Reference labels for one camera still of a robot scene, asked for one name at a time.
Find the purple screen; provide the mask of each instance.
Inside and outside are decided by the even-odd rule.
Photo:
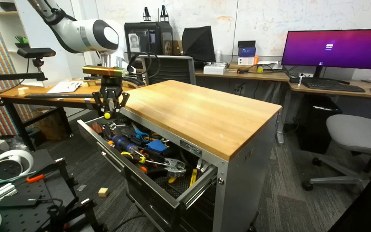
[[[281,64],[371,69],[371,30],[289,31]]]

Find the keyboard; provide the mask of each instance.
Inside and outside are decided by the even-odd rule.
[[[365,92],[364,89],[356,85],[341,84],[332,80],[319,80],[318,78],[303,79],[303,85],[311,89],[328,90],[328,91],[348,91],[348,92]]]

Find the blue scissors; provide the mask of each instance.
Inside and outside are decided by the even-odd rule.
[[[150,141],[150,135],[148,135],[147,133],[143,133],[141,132],[133,122],[131,122],[131,124],[133,125],[133,128],[135,130],[135,133],[136,133],[136,138],[138,138],[139,140],[141,141]]]

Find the butcher block top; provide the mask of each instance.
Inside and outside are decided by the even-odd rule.
[[[229,161],[281,106],[178,81],[127,91],[125,108]]]

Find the whiteboard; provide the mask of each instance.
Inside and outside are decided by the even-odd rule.
[[[143,22],[144,7],[152,21],[157,21],[158,9],[164,5],[173,28],[173,39],[181,40],[184,28],[210,25],[215,50],[232,54],[237,0],[97,0],[100,19],[113,19],[121,25]]]
[[[239,0],[238,41],[255,40],[256,54],[282,56],[287,31],[371,29],[371,0]]]

